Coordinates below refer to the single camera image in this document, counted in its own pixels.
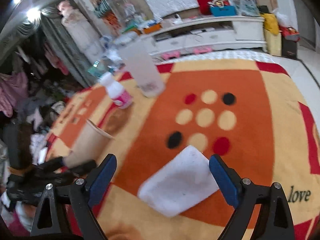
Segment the beige paper cup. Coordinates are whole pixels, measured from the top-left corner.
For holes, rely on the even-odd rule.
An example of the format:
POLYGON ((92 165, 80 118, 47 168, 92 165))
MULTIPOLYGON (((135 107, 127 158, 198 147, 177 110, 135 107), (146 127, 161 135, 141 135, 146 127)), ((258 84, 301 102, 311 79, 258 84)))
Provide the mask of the beige paper cup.
POLYGON ((74 168, 91 160, 97 161, 112 139, 110 134, 87 119, 71 153, 63 157, 63 164, 68 168, 74 168))

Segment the white sponge block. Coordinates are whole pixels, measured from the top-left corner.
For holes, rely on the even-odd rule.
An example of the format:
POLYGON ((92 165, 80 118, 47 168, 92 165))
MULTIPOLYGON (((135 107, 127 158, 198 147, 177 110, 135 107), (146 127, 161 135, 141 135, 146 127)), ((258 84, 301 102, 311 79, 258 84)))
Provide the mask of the white sponge block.
POLYGON ((162 215, 175 217, 218 190, 209 160, 189 145, 144 181, 137 196, 162 215))

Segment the red orange patterned blanket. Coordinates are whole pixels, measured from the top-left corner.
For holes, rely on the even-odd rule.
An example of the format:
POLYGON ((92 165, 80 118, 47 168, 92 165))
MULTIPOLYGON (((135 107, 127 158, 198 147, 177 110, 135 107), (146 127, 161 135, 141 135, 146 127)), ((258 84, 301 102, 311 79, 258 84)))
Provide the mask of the red orange patterned blanket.
POLYGON ((242 177, 281 183, 296 239, 319 223, 319 134, 306 100, 279 64, 200 60, 158 67, 165 91, 146 98, 129 73, 117 80, 133 97, 119 109, 97 84, 71 98, 49 133, 47 158, 66 156, 87 120, 112 135, 104 153, 118 167, 93 212, 107 235, 138 239, 217 239, 233 213, 220 192, 174 218, 138 199, 142 183, 191 145, 218 154, 242 177))

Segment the small white pink bottle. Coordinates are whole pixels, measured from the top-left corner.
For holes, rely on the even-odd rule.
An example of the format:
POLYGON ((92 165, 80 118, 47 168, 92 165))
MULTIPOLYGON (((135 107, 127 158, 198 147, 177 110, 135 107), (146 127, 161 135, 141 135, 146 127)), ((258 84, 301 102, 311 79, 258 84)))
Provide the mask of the small white pink bottle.
POLYGON ((125 109, 131 105, 132 96, 121 83, 113 78, 110 72, 100 77, 100 84, 105 87, 108 96, 117 107, 125 109))

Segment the white thermos bottle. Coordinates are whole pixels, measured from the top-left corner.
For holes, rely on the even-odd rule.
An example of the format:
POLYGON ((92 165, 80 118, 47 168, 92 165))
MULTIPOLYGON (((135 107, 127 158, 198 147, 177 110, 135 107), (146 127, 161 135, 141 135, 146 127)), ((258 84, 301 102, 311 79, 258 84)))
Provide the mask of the white thermos bottle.
POLYGON ((151 98, 165 90, 161 75, 142 40, 130 42, 118 48, 118 52, 144 96, 151 98))

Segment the white TV cabinet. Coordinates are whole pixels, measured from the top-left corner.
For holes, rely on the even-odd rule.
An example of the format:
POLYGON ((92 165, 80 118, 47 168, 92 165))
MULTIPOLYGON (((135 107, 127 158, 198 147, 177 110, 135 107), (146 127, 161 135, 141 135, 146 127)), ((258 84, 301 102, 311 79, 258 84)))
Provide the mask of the white TV cabinet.
POLYGON ((154 59, 203 54, 227 49, 266 51, 262 17, 203 16, 142 35, 147 52, 154 59))

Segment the yellow bag on box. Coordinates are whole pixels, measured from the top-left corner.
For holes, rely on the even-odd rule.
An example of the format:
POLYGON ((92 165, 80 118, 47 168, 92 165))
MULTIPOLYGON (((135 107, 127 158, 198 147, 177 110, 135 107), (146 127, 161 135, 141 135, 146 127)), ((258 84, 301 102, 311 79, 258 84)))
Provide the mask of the yellow bag on box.
POLYGON ((272 33, 273 35, 278 35, 280 33, 277 18, 274 14, 260 14, 264 19, 264 29, 272 33))

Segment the blue storage basket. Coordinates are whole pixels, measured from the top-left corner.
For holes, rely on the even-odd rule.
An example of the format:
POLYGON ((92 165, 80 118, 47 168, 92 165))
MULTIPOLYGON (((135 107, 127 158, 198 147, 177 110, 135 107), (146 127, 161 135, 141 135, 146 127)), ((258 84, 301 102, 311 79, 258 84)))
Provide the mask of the blue storage basket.
POLYGON ((224 7, 210 6, 210 12, 214 17, 236 16, 236 9, 232 5, 225 5, 224 7))

